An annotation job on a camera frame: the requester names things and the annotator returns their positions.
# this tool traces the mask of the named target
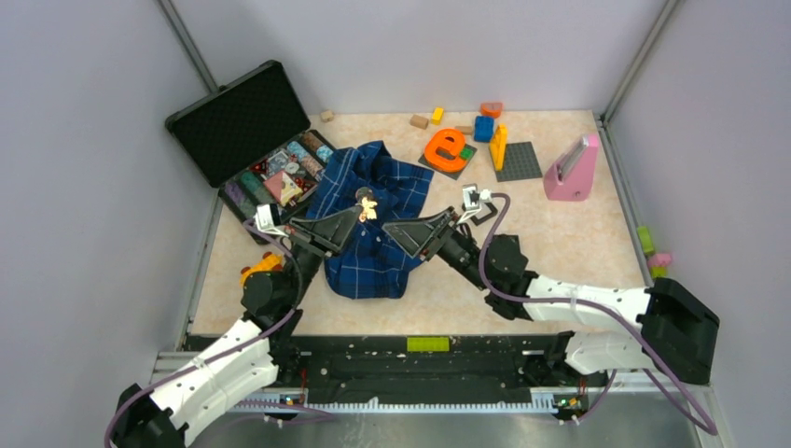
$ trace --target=gray baseplate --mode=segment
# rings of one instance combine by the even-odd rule
[[[495,171],[497,182],[509,180],[537,179],[543,177],[538,159],[530,142],[509,143],[506,145],[506,159],[503,170]]]
[[[425,159],[425,156],[422,155],[422,154],[421,154],[421,158],[418,159],[418,162],[421,165],[425,165],[425,166],[431,168],[432,170],[436,171],[437,173],[442,173],[442,174],[446,175],[447,177],[450,177],[453,180],[459,180],[459,176],[462,175],[462,173],[467,169],[467,167],[469,166],[470,162],[472,161],[472,158],[475,157],[475,153],[478,152],[478,149],[476,147],[473,147],[472,145],[465,145],[465,147],[468,147],[468,148],[472,149],[472,155],[470,156],[469,159],[467,159],[467,165],[465,165],[465,167],[462,168],[462,171],[457,171],[455,173],[445,173],[444,171],[439,171],[437,168],[431,166],[428,163],[428,161]]]

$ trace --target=wall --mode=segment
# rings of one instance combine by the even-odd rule
[[[285,64],[311,113],[600,109],[663,0],[174,0],[217,82]]]
[[[187,305],[213,193],[162,122],[205,91],[150,0],[3,2],[0,84],[2,445],[100,446]]]
[[[686,2],[614,123],[671,274],[722,325],[715,391],[741,446],[787,446],[791,3]]]

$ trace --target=wooden table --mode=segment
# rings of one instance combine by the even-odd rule
[[[476,113],[446,113],[441,127],[472,124]],[[417,163],[432,135],[409,125],[411,114],[337,115],[313,128],[338,148],[383,140],[393,157]],[[542,170],[568,150],[583,133],[595,133],[587,110],[504,112],[498,123],[508,127],[511,143],[533,142]],[[604,154],[599,154],[590,197],[582,203],[548,201],[541,179],[497,183],[486,144],[479,149],[459,180],[436,174],[423,216],[453,205],[460,208],[464,184],[503,191],[511,210],[498,232],[516,233],[528,269],[558,280],[601,287],[644,284],[623,212]],[[472,226],[480,242],[492,225]],[[192,334],[224,333],[242,314],[239,271],[260,260],[266,247],[256,245],[227,209],[222,211],[203,282]],[[573,329],[572,324],[507,321],[483,301],[485,292],[468,284],[441,259],[432,259],[411,273],[403,298],[353,301],[336,295],[324,269],[308,288],[305,311],[296,334],[497,334],[546,333]]]

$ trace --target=blue plaid shirt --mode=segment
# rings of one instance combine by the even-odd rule
[[[421,261],[407,256],[382,230],[392,219],[417,217],[423,209],[434,172],[390,157],[382,141],[335,151],[324,178],[313,193],[308,217],[325,217],[357,203],[362,187],[373,190],[377,219],[357,223],[349,244],[325,260],[326,280],[333,291],[352,299],[404,295],[409,272]]]

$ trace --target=yellow-green tape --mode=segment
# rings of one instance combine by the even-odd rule
[[[450,352],[451,339],[446,337],[407,338],[408,352]]]

